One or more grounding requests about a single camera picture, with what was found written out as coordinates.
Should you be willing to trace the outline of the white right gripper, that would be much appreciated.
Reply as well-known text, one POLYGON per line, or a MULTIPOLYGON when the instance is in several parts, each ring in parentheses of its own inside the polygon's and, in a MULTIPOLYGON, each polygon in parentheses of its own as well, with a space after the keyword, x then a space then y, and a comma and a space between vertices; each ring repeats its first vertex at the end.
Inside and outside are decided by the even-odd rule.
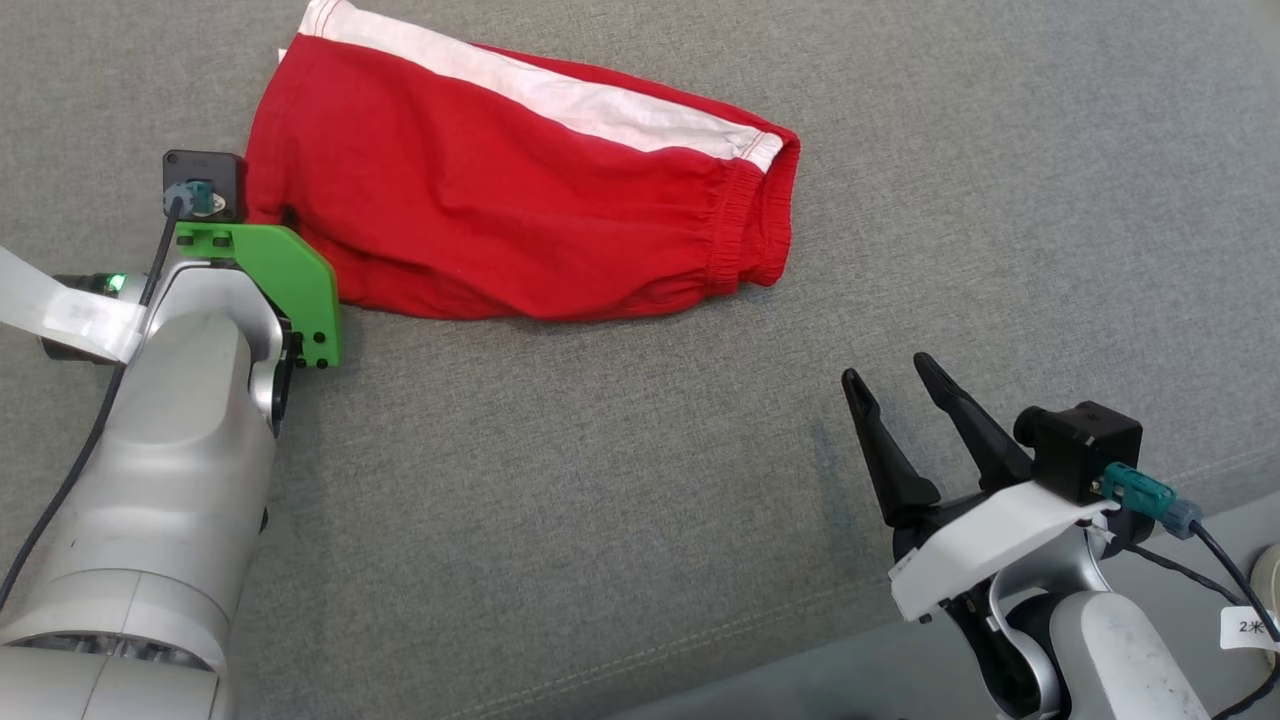
MULTIPOLYGON (((1029 482, 1032 473, 1032 459, 1023 447, 933 356, 916 352, 913 364, 977 465, 980 492, 995 495, 942 527, 890 570, 891 594, 906 623, 1024 559, 1078 521, 1121 507, 1106 498, 1076 505, 1043 486, 1019 486, 1029 482)), ((842 373, 842 389, 884 524, 893 529, 914 525, 941 502, 938 488, 908 460, 882 420, 881 404, 855 369, 842 373)))

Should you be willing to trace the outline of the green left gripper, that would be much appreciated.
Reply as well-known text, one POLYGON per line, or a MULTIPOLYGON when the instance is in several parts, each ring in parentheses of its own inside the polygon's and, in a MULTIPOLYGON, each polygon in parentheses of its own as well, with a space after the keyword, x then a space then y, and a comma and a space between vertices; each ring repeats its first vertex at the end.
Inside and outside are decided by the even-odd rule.
POLYGON ((342 364, 337 275, 296 232, 284 225, 180 222, 177 238, 187 258, 229 261, 250 277, 287 322, 285 342, 301 366, 342 364))

